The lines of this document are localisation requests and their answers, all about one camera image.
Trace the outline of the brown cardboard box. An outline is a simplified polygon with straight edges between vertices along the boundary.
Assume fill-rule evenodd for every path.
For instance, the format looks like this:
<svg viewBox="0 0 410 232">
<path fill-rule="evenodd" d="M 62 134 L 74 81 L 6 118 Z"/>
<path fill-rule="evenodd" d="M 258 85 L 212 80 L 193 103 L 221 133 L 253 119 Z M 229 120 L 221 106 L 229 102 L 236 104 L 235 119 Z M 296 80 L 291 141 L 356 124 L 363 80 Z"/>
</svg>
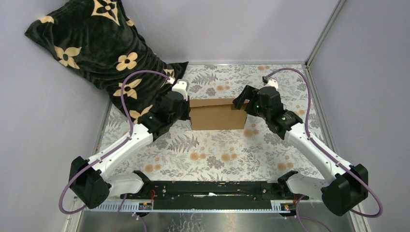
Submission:
<svg viewBox="0 0 410 232">
<path fill-rule="evenodd" d="M 247 120 L 248 100 L 237 110 L 233 99 L 190 100 L 190 121 L 193 131 L 242 130 Z"/>
</svg>

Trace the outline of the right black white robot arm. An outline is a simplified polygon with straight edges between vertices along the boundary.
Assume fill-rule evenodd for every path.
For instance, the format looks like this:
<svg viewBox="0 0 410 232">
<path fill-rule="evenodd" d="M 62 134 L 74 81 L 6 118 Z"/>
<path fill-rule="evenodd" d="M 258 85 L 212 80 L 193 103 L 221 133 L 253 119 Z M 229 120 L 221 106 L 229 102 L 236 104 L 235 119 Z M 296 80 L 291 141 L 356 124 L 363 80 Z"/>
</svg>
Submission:
<svg viewBox="0 0 410 232">
<path fill-rule="evenodd" d="M 351 165 L 325 145 L 316 147 L 315 136 L 307 135 L 297 114 L 284 109 L 275 87 L 257 89 L 247 85 L 233 104 L 237 110 L 264 119 L 271 132 L 298 149 L 322 174 L 323 178 L 318 179 L 289 171 L 278 178 L 277 192 L 281 198 L 306 195 L 321 200 L 330 212 L 342 216 L 368 197 L 367 169 L 361 164 Z"/>
</svg>

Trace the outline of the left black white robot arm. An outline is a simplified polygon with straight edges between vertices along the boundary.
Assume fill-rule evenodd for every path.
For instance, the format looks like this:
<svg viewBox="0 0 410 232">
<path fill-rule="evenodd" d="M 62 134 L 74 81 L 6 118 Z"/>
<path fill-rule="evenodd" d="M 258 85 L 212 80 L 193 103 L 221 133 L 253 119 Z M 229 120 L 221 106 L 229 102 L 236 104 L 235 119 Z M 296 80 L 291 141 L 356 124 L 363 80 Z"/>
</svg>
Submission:
<svg viewBox="0 0 410 232">
<path fill-rule="evenodd" d="M 88 159 L 75 158 L 70 167 L 69 188 L 89 209 L 101 205 L 107 198 L 133 193 L 143 199 L 150 186 L 135 174 L 113 176 L 115 169 L 128 156 L 152 143 L 178 120 L 189 116 L 189 96 L 183 90 L 171 90 L 161 96 L 146 113 L 137 119 L 130 135 L 125 135 L 106 150 Z"/>
</svg>

